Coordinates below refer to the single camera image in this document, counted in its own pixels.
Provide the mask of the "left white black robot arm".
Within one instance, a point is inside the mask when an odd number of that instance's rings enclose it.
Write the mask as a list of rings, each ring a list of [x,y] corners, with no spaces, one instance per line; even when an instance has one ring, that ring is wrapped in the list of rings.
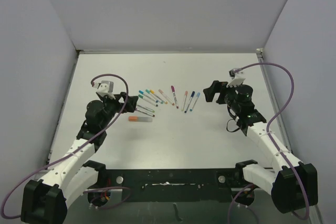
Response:
[[[23,194],[21,221],[25,223],[63,223],[68,208],[91,186],[105,185],[105,165],[91,162],[107,136],[106,129],[118,113],[133,113],[137,96],[100,95],[87,104],[85,121],[76,139],[59,163],[39,180],[30,180]]]

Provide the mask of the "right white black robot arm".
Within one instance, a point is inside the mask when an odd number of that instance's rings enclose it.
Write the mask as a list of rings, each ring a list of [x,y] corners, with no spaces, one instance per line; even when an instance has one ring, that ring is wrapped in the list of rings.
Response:
[[[228,82],[215,80],[203,93],[206,102],[212,102],[215,94],[219,95],[216,103],[227,105],[238,129],[257,145],[273,168],[270,172],[254,160],[236,163],[234,182],[238,186],[252,183],[263,189],[283,214],[318,203],[316,168],[312,164],[304,164],[279,141],[255,108],[251,86],[241,84],[230,87]]]

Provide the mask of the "sky blue capped pen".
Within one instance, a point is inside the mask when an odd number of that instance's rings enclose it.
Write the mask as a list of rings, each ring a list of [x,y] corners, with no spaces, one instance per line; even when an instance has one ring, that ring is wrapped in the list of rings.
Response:
[[[193,105],[192,105],[192,107],[190,108],[190,112],[194,110],[194,107],[195,107],[195,105],[196,105],[196,103],[197,103],[199,97],[200,97],[200,92],[197,93],[197,95],[196,95],[196,97],[195,97],[195,100],[194,100],[194,102],[193,102]]]

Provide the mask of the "orange capped fat marker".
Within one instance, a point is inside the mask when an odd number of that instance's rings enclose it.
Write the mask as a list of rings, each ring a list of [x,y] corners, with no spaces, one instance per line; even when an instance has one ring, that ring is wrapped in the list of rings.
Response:
[[[152,122],[153,119],[151,117],[143,117],[143,116],[129,116],[128,120],[130,122]]]

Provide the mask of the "dark blue capped pen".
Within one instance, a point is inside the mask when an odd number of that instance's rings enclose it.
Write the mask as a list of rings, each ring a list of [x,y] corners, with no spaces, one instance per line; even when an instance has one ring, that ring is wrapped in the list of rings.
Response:
[[[192,93],[191,93],[191,95],[190,95],[190,98],[189,98],[189,100],[188,100],[188,103],[187,103],[187,107],[186,107],[186,109],[184,110],[184,113],[187,113],[187,112],[188,112],[188,110],[189,110],[189,108],[190,108],[190,105],[191,105],[191,102],[192,102],[192,99],[193,99],[193,97],[194,97],[194,94],[195,94],[195,91],[192,91]]]

